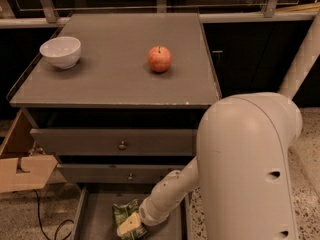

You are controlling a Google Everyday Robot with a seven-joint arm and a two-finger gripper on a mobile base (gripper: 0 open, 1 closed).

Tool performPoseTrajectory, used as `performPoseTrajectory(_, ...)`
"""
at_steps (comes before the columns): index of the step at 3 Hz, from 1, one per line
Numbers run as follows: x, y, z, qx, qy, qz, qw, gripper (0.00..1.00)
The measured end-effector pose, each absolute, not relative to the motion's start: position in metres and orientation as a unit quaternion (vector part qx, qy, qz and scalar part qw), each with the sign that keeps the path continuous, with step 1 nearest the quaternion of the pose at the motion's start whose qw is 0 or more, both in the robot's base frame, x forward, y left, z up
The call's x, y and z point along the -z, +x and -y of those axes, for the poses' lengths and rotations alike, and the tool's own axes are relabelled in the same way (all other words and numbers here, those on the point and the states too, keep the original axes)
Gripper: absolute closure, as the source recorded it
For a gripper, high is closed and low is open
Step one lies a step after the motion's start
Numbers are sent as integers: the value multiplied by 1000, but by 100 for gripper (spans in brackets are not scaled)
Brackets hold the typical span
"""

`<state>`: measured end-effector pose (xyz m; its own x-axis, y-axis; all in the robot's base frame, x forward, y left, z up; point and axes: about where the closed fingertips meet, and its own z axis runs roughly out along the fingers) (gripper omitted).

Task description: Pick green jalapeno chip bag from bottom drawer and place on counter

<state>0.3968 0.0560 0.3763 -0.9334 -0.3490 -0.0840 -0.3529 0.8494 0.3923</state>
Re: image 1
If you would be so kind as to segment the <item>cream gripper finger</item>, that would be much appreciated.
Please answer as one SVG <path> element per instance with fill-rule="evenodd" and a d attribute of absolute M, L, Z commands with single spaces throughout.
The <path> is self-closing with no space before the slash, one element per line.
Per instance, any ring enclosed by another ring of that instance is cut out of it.
<path fill-rule="evenodd" d="M 123 223 L 117 228 L 117 235 L 119 237 L 133 232 L 142 225 L 141 218 L 137 212 L 132 213 Z"/>

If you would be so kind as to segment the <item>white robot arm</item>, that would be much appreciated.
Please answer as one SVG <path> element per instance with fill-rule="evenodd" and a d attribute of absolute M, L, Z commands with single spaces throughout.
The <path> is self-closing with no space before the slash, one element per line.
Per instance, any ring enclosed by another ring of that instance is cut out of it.
<path fill-rule="evenodd" d="M 195 158 L 157 183 L 118 235 L 160 224 L 200 189 L 208 240 L 298 240 L 288 149 L 301 130 L 298 107 L 278 93 L 216 102 L 200 121 Z"/>

